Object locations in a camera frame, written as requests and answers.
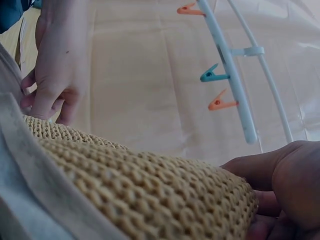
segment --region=wrist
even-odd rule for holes
[[[49,25],[64,24],[75,18],[87,20],[88,5],[89,0],[42,0],[40,16]]]

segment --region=knitted fabric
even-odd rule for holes
[[[130,239],[245,239],[258,203],[242,178],[198,160],[136,153],[60,124],[24,120],[74,186]]]

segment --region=teal clothespin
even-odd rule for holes
[[[33,4],[34,8],[41,9],[41,6],[42,6],[42,0],[35,0],[34,1],[34,4]]]
[[[227,74],[215,75],[214,70],[218,67],[218,63],[213,65],[208,71],[201,75],[200,81],[203,83],[229,79]]]

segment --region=clothes drying rack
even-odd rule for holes
[[[269,87],[271,89],[273,98],[275,100],[283,130],[285,133],[287,143],[293,142],[293,137],[289,127],[288,119],[281,102],[275,81],[272,77],[272,74],[269,70],[267,61],[265,59],[265,50],[262,46],[259,46],[253,33],[251,32],[249,26],[247,25],[245,19],[237,9],[233,0],[227,0],[230,4],[232,10],[236,14],[238,20],[240,21],[247,37],[251,42],[251,47],[241,48],[241,49],[232,49],[228,46],[228,43],[223,35],[223,32],[218,24],[218,21],[208,4],[207,0],[196,0],[199,10],[193,9],[196,3],[190,3],[178,8],[178,14],[185,15],[197,15],[203,16],[206,22],[206,25],[209,28],[209,31],[212,35],[213,41],[216,45],[218,53],[220,55],[225,74],[216,75],[214,73],[215,68],[218,64],[213,65],[209,70],[202,74],[200,81],[203,83],[212,82],[212,81],[221,81],[228,80],[234,101],[232,102],[223,102],[222,96],[226,92],[226,89],[223,90],[208,106],[210,111],[216,111],[224,108],[237,107],[239,118],[241,121],[242,129],[244,132],[245,140],[248,144],[254,144],[258,140],[258,135],[254,120],[252,117],[251,109],[247,100],[247,96],[240,79],[237,67],[235,65],[234,56],[243,56],[243,57],[257,57],[260,65],[263,69],[263,72],[268,81]]]

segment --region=clothespin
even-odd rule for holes
[[[200,81],[203,83],[206,83],[206,82],[218,81],[218,80],[224,80],[224,79],[230,78],[230,76],[228,76],[227,74],[215,75],[214,70],[217,67],[218,67],[218,63],[210,67],[208,71],[206,71],[204,74],[201,75]]]
[[[221,97],[226,93],[227,89],[223,90],[213,101],[209,104],[208,109],[210,111],[216,111],[220,109],[235,107],[239,103],[237,101],[224,102]]]
[[[188,15],[200,15],[200,16],[205,16],[202,11],[200,10],[194,10],[191,9],[196,3],[190,3],[187,5],[184,5],[180,8],[178,8],[177,13],[178,14],[188,14]]]

